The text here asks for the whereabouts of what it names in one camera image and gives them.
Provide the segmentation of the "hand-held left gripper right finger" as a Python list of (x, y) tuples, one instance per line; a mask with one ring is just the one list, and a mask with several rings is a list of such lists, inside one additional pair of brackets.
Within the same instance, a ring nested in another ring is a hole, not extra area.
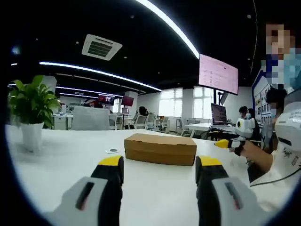
[(196, 198), (200, 226), (263, 226), (264, 211), (255, 193), (239, 178), (229, 177), (218, 159), (195, 158)]

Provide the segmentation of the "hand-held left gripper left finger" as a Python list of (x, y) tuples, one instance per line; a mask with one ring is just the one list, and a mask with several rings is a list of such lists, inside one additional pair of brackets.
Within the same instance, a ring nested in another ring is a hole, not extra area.
[(54, 226), (118, 226), (124, 182), (123, 156), (101, 160), (62, 195), (58, 207), (44, 215)]

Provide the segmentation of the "person's right hand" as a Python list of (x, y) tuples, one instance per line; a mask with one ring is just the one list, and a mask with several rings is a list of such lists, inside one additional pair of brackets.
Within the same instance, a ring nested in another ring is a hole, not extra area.
[(245, 141), (245, 144), (243, 145), (243, 149), (241, 151), (241, 155), (244, 156), (247, 161), (253, 160), (253, 150), (256, 148), (256, 146), (251, 141)]

